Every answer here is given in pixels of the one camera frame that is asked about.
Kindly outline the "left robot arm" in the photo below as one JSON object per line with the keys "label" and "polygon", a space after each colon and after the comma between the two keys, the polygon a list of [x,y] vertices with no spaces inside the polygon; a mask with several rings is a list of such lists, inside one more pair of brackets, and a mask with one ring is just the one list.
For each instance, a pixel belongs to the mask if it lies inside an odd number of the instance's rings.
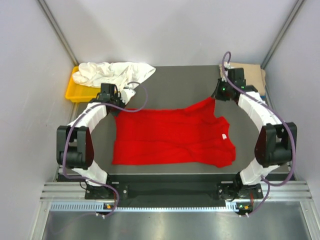
{"label": "left robot arm", "polygon": [[56,131],[56,161],[62,167],[63,175],[69,175],[70,169],[89,185],[96,186],[96,192],[102,198],[109,198],[114,191],[107,182],[108,173],[95,162],[95,153],[91,133],[98,123],[109,113],[125,107],[121,93],[114,84],[103,83],[100,92],[93,98],[83,112],[68,125],[61,125]]}

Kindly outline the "red t-shirt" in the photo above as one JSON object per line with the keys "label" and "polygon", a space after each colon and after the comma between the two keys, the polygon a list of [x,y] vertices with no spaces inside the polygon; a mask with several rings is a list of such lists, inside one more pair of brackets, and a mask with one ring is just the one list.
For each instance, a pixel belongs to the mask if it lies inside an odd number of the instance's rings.
{"label": "red t-shirt", "polygon": [[230,124],[215,116],[216,100],[208,97],[180,109],[143,109],[115,117],[114,165],[201,163],[217,168],[236,160]]}

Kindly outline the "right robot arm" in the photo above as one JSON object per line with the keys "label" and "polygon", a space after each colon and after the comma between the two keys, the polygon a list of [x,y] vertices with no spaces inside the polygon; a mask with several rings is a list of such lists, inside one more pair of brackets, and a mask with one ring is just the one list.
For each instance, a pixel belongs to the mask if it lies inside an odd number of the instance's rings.
{"label": "right robot arm", "polygon": [[215,100],[234,101],[259,130],[254,159],[238,172],[233,192],[245,198],[269,173],[293,160],[297,126],[281,120],[262,100],[253,85],[247,85],[243,68],[223,68],[212,94]]}

